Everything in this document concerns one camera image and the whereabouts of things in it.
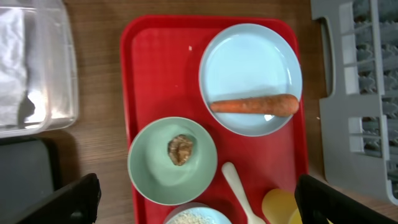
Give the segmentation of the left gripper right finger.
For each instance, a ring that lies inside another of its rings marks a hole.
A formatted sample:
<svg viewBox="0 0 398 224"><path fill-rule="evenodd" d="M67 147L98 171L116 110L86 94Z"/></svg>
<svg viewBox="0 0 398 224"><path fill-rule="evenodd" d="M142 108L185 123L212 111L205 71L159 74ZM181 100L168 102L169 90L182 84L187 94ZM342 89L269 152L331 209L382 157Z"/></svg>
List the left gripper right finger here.
<svg viewBox="0 0 398 224"><path fill-rule="evenodd" d="M299 177L294 195L303 224L397 224L310 175Z"/></svg>

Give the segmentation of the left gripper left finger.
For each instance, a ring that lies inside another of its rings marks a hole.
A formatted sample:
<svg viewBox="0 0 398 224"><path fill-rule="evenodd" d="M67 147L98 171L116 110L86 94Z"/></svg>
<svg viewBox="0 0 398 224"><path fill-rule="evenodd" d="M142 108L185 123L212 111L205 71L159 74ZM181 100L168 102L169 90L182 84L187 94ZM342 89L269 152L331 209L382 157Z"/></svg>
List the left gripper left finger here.
<svg viewBox="0 0 398 224"><path fill-rule="evenodd" d="M92 224L98 217L100 199L99 179L90 173L29 207L14 218L14 223Z"/></svg>

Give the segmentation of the orange carrot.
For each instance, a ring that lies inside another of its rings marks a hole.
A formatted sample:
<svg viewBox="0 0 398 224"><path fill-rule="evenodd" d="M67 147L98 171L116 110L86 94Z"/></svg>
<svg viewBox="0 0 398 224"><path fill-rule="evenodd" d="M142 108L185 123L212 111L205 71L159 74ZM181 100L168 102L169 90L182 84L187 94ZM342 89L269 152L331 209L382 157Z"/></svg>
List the orange carrot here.
<svg viewBox="0 0 398 224"><path fill-rule="evenodd" d="M300 108L299 100L290 94L215 101L210 109L215 113L269 114L288 117Z"/></svg>

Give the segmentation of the white napkin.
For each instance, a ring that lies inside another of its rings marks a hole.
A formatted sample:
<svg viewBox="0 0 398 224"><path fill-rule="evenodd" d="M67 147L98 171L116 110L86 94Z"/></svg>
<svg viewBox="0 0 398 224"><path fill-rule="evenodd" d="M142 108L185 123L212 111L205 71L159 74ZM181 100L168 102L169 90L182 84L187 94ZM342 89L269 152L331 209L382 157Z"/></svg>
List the white napkin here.
<svg viewBox="0 0 398 224"><path fill-rule="evenodd" d="M25 10L1 10L1 126L20 126L34 112L28 98L35 37Z"/></svg>

